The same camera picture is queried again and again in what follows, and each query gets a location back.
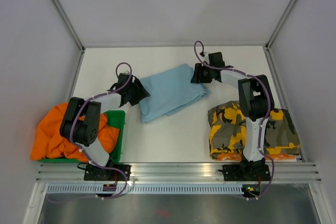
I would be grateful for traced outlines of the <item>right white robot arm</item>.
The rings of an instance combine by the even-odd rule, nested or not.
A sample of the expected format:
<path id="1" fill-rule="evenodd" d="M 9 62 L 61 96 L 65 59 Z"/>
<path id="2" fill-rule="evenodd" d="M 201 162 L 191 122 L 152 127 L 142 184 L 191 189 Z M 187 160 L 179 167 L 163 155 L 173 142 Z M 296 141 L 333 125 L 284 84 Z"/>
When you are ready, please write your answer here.
<path id="1" fill-rule="evenodd" d="M 238 165 L 223 166 L 222 173 L 240 175 L 251 180 L 257 175 L 269 176 L 264 141 L 266 125 L 274 100 L 267 77 L 253 76 L 233 66 L 225 65 L 221 52 L 196 53 L 199 63 L 194 66 L 191 83 L 211 83 L 213 80 L 227 83 L 238 90 L 240 110 L 246 120 L 246 144 Z"/>

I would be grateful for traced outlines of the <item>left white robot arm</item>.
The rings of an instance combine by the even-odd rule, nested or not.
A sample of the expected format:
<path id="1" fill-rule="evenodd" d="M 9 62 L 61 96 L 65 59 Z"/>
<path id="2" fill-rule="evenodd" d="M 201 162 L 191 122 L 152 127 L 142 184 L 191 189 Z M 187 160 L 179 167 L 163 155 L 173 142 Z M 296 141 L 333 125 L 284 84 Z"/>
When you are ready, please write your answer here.
<path id="1" fill-rule="evenodd" d="M 100 116 L 107 111 L 129 103 L 138 104 L 150 96 L 141 81 L 132 74 L 121 73 L 118 81 L 106 92 L 87 99 L 72 97 L 60 126 L 60 136 L 66 138 L 84 153 L 90 165 L 96 166 L 96 175 L 110 180 L 114 175 L 111 158 L 98 140 Z"/>

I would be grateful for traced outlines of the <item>light blue trousers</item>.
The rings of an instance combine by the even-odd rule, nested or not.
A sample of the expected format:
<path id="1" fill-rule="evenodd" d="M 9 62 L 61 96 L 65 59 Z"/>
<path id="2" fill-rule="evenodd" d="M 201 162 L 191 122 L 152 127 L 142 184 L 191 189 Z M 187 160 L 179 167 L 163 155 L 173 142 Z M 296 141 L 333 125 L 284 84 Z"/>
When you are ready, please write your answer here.
<path id="1" fill-rule="evenodd" d="M 141 121 L 149 123 L 171 116 L 210 94 L 201 83 L 191 83 L 193 68 L 181 64 L 175 68 L 140 79 L 150 94 L 139 102 Z"/>

